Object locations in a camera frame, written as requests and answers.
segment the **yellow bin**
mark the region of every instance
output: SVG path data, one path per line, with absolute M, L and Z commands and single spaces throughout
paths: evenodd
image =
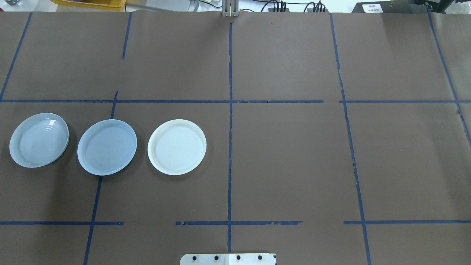
M 83 2 L 67 1 L 67 0 L 51 0 L 58 5 L 76 6 L 85 8 L 100 8 L 107 10 L 120 11 L 126 0 L 85 0 Z

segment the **plate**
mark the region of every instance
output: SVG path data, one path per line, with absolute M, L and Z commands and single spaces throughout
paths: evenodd
M 206 153 L 206 137 L 188 120 L 171 120 L 152 133 L 147 155 L 152 165 L 168 175 L 182 175 L 195 169 Z
M 54 162 L 69 143 L 69 128 L 53 113 L 39 113 L 24 120 L 10 139 L 10 155 L 20 166 L 40 167 Z
M 104 120 L 92 125 L 80 138 L 77 156 L 83 169 L 98 176 L 122 170 L 131 162 L 138 139 L 124 121 Z

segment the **blue tape line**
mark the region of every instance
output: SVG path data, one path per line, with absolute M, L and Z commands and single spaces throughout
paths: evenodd
M 229 165 L 227 182 L 227 252 L 232 251 L 232 24 L 229 23 Z
M 232 221 L 232 225 L 299 225 L 302 221 Z
M 229 100 L 180 100 L 180 99 L 137 99 L 137 100 L 117 100 L 118 103 L 229 103 Z
M 26 35 L 26 30 L 28 29 L 29 23 L 31 21 L 31 16 L 32 16 L 32 12 L 30 12 L 30 14 L 28 16 L 28 20 L 26 21 L 26 25 L 24 25 L 23 34 L 21 34 L 20 42 L 18 43 L 18 46 L 16 47 L 16 51 L 15 51 L 15 55 L 13 56 L 13 60 L 11 60 L 10 69 L 8 70 L 8 73 L 7 73 L 7 78 L 5 78 L 5 82 L 3 83 L 3 88 L 1 89 L 1 92 L 0 92 L 0 101 L 2 100 L 3 94 L 5 93 L 5 89 L 7 88 L 8 80 L 10 79 L 11 72 L 13 71 L 13 66 L 15 66 L 16 58 L 18 57 L 18 53 L 20 52 L 21 44 L 23 43 L 24 36 Z
M 299 225 L 303 221 L 231 221 L 232 225 Z M 227 225 L 226 221 L 185 221 L 175 225 Z
M 90 99 L 3 99 L 3 103 L 112 103 L 113 100 Z
M 227 221 L 185 221 L 175 222 L 175 225 L 227 225 Z
M 471 224 L 471 220 L 371 220 L 344 221 L 343 224 Z
M 346 100 L 345 103 L 418 103 L 418 104 L 447 104 L 447 103 L 455 103 L 453 100 Z
M 192 99 L 4 99 L 5 103 L 230 103 L 230 100 Z M 232 103 L 324 103 L 323 100 L 233 100 Z
M 131 26 L 131 18 L 132 18 L 132 12 L 129 12 L 128 28 L 126 29 L 126 37 L 124 38 L 124 46 L 122 48 L 122 59 L 123 60 L 124 60 L 124 56 L 126 55 L 126 47 L 128 46 L 128 37 L 129 37 L 129 28 Z
M 453 99 L 455 100 L 455 103 L 456 103 L 456 108 L 458 109 L 458 113 L 460 114 L 461 124 L 463 125 L 464 133 L 466 134 L 466 139 L 468 140 L 468 145 L 471 147 L 471 138 L 470 138 L 470 133 L 468 131 L 468 126 L 466 126 L 466 122 L 464 121 L 463 112 L 461 111 L 460 104 L 458 103 L 458 98 L 455 93 L 455 88 L 453 86 L 453 83 L 451 82 L 450 73 L 448 72 L 448 68 L 447 68 L 447 65 L 445 64 L 445 60 L 443 59 L 443 54 L 440 49 L 440 44 L 437 39 L 437 35 L 435 34 L 435 27 L 433 26 L 432 15 L 430 12 L 428 13 L 428 15 L 429 15 L 430 28 L 432 29 L 433 39 L 435 40 L 435 44 L 437 46 L 437 50 L 440 55 L 440 60 L 443 65 L 443 69 L 445 70 L 445 74 L 447 75 L 448 84 L 450 85 L 451 93 L 453 94 Z
M 90 225 L 91 222 L 68 221 L 1 221 L 0 225 Z M 124 225 L 124 222 L 95 222 L 95 225 Z
M 95 226 L 95 218 L 97 217 L 98 199 L 100 198 L 100 189 L 101 189 L 102 180 L 103 180 L 103 176 L 100 176 L 100 178 L 98 179 L 97 193 L 95 195 L 95 204 L 93 205 L 93 213 L 91 216 L 89 237 L 87 240 L 87 248 L 85 249 L 85 258 L 83 260 L 83 265 L 87 265 L 88 263 L 88 255 L 90 253 L 90 245 L 91 245 L 91 238 L 93 236 L 93 227 Z
M 124 225 L 124 222 L 95 222 L 93 225 Z
M 234 103 L 323 103 L 323 100 L 235 100 Z
M 343 87 L 343 81 L 342 81 L 342 76 L 340 75 L 340 59 L 339 59 L 339 52 L 337 49 L 337 39 L 335 38 L 335 28 L 333 25 L 333 16 L 332 13 L 329 13 L 330 15 L 330 25 L 332 28 L 332 38 L 333 38 L 333 47 L 335 50 L 335 59 L 337 61 L 337 71 L 339 74 L 339 82 L 340 82 L 340 87 L 341 87 L 341 92 L 342 92 L 342 101 L 343 101 L 343 110 L 345 113 L 345 122 L 347 123 L 347 132 L 349 135 L 349 143 L 350 143 L 350 153 L 352 156 L 352 162 L 353 162 L 353 170 L 355 173 L 355 184 L 357 185 L 357 197 L 358 197 L 358 206 L 360 208 L 360 217 L 362 220 L 362 228 L 363 228 L 363 240 L 365 242 L 365 252 L 366 252 L 366 260 L 368 262 L 368 265 L 371 265 L 371 256 L 370 256 L 370 247 L 368 243 L 368 234 L 366 232 L 366 224 L 365 224 L 365 214 L 363 212 L 363 202 L 361 199 L 361 190 L 360 190 L 360 181 L 358 180 L 358 171 L 357 171 L 357 162 L 355 160 L 355 151 L 353 149 L 353 140 L 352 140 L 352 134 L 351 134 L 351 129 L 350 129 L 350 121 L 348 117 L 348 111 L 347 111 L 347 99 L 345 98 L 345 90 Z
M 118 91 L 116 91 L 116 94 L 114 95 L 113 107 L 111 108 L 110 119 L 114 119 L 114 110 L 116 109 L 116 100 L 117 99 L 118 99 Z

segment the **light blue plate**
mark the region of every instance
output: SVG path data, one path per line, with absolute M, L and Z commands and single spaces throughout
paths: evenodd
M 77 156 L 82 167 L 98 176 L 122 170 L 131 162 L 138 140 L 127 123 L 104 120 L 92 125 L 79 141 Z
M 40 167 L 54 162 L 69 143 L 69 128 L 52 113 L 27 118 L 13 132 L 10 155 L 20 166 Z

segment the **plate rim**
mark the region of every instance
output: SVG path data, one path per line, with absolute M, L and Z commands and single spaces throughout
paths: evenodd
M 43 120 L 43 119 L 49 119 L 49 120 L 54 119 L 54 120 L 58 120 L 58 121 L 60 121 L 60 122 L 63 122 L 63 123 L 65 124 L 65 128 L 66 128 L 67 140 L 65 141 L 64 147 L 62 148 L 62 150 L 61 150 L 60 152 L 58 152 L 57 156 L 56 156 L 53 160 L 51 160 L 51 161 L 49 161 L 49 162 L 47 162 L 47 163 L 45 163 L 45 164 L 43 164 L 43 165 L 39 165 L 39 166 L 29 166 L 29 165 L 20 164 L 20 163 L 17 161 L 17 159 L 15 159 L 15 157 L 12 155 L 12 150 L 14 149 L 15 146 L 16 146 L 16 147 L 18 146 L 18 144 L 20 143 L 20 141 L 18 141 L 18 143 L 15 145 L 15 143 L 13 142 L 13 140 L 14 140 L 13 137 L 16 136 L 16 135 L 18 135 L 18 134 L 20 133 L 20 129 L 26 128 L 26 122 L 28 122 L 28 121 L 30 121 L 30 120 L 34 120 L 34 119 L 38 118 L 39 116 L 45 116 L 45 117 L 38 119 L 38 121 L 39 121 L 39 120 Z M 25 119 L 24 121 L 22 121 L 22 122 L 16 127 L 16 129 L 13 131 L 13 133 L 12 133 L 12 135 L 11 135 L 11 137 L 10 137 L 10 143 L 9 143 L 9 146 L 8 146 L 8 147 L 9 147 L 9 151 L 10 151 L 10 157 L 13 159 L 13 161 L 15 161 L 15 163 L 17 163 L 18 165 L 20 165 L 20 166 L 22 166 L 22 167 L 26 167 L 26 168 L 37 168 L 37 167 L 47 166 L 47 165 L 51 164 L 52 162 L 56 161 L 56 160 L 65 152 L 65 149 L 67 149 L 67 146 L 69 145 L 69 140 L 70 140 L 70 131 L 69 131 L 69 126 L 67 125 L 67 122 L 65 122 L 65 120 L 64 120 L 61 116 L 59 116 L 59 115 L 57 115 L 57 114 L 54 114 L 54 113 L 51 113 L 51 112 L 42 112 L 42 113 L 37 113 L 37 114 L 35 114 L 35 115 L 33 115 L 33 116 L 28 117 L 27 119 Z
M 80 149 L 82 149 L 82 148 L 83 148 L 83 145 L 85 145 L 85 143 L 82 142 L 82 139 L 84 139 L 84 136 L 89 137 L 89 135 L 91 134 L 91 132 L 92 132 L 92 130 L 93 130 L 93 127 L 96 127 L 98 124 L 102 124 L 102 123 L 112 123 L 112 124 L 113 124 L 113 123 L 118 123 L 118 124 L 122 124 L 122 125 L 128 127 L 128 128 L 130 129 L 130 131 L 133 133 L 133 136 L 134 136 L 134 139 L 135 139 L 135 143 L 136 143 L 136 144 L 135 144 L 135 147 L 134 147 L 134 150 L 133 150 L 133 152 L 132 152 L 132 155 L 130 156 L 129 160 L 128 160 L 125 164 L 123 164 L 122 166 L 120 166 L 118 169 L 115 169 L 115 170 L 113 170 L 113 171 L 110 171 L 110 172 L 108 172 L 107 174 L 101 174 L 101 173 L 97 174 L 97 172 L 90 172 L 90 171 L 89 171 L 90 168 L 88 167 L 88 169 L 87 169 L 87 168 L 84 166 L 84 164 L 87 165 L 87 164 L 86 164 L 86 161 L 84 160 L 85 155 L 82 156 L 82 155 L 79 153 L 79 152 L 80 152 Z M 136 132 L 134 131 L 134 129 L 133 129 L 129 124 L 127 124 L 126 122 L 124 122 L 124 121 L 122 121 L 122 120 L 118 120 L 118 119 L 106 119 L 106 120 L 102 120 L 102 121 L 99 121 L 99 122 L 94 123 L 92 126 L 90 126 L 90 127 L 82 134 L 82 136 L 80 137 L 79 143 L 78 143 L 78 145 L 77 145 L 77 158 L 78 158 L 78 160 L 79 160 L 80 166 L 82 166 L 82 168 L 83 168 L 85 171 L 87 171 L 88 173 L 93 174 L 93 175 L 97 175 L 97 176 L 108 176 L 108 175 L 111 175 L 111 174 L 114 174 L 114 173 L 116 173 L 116 172 L 121 171 L 121 170 L 124 169 L 127 165 L 129 165 L 129 163 L 132 161 L 132 159 L 134 158 L 134 156 L 135 156 L 135 154 L 136 154 L 137 148 L 138 148 L 138 138 L 137 138 Z
M 193 168 L 191 168 L 190 170 L 184 172 L 184 173 L 173 173 L 173 172 L 169 172 L 169 171 L 166 171 L 166 170 L 163 170 L 161 167 L 158 166 L 158 164 L 151 159 L 151 153 L 154 153 L 153 152 L 153 149 L 155 149 L 155 146 L 154 145 L 151 145 L 151 143 L 153 142 L 153 140 L 157 137 L 157 134 L 158 134 L 158 131 L 159 131 L 159 128 L 161 128 L 162 126 L 168 124 L 168 123 L 176 123 L 176 122 L 183 122 L 183 123 L 186 123 L 186 124 L 191 124 L 193 126 L 195 126 L 197 129 L 199 129 L 199 131 L 201 132 L 201 134 L 203 135 L 203 138 L 204 138 L 204 151 L 203 151 L 203 155 L 201 156 L 201 158 L 199 159 L 198 163 L 195 164 L 195 166 Z M 203 161 L 204 157 L 206 156 L 206 150 L 208 148 L 208 141 L 206 140 L 206 135 L 204 134 L 204 131 L 201 129 L 200 126 L 198 126 L 196 123 L 192 122 L 192 121 L 189 121 L 189 120 L 186 120 L 186 119 L 173 119 L 173 120 L 169 120 L 169 121 L 166 121 L 164 123 L 162 123 L 161 125 L 157 126 L 157 128 L 152 132 L 151 136 L 149 137 L 149 142 L 147 143 L 147 157 L 148 159 L 150 160 L 152 166 L 154 166 L 154 168 L 156 168 L 159 172 L 162 172 L 164 174 L 167 174 L 167 175 L 171 175 L 171 176 L 178 176 L 178 175 L 183 175 L 183 174 L 186 174 L 186 173 L 189 173 L 191 171 L 193 171 L 195 168 L 197 168 L 201 162 Z

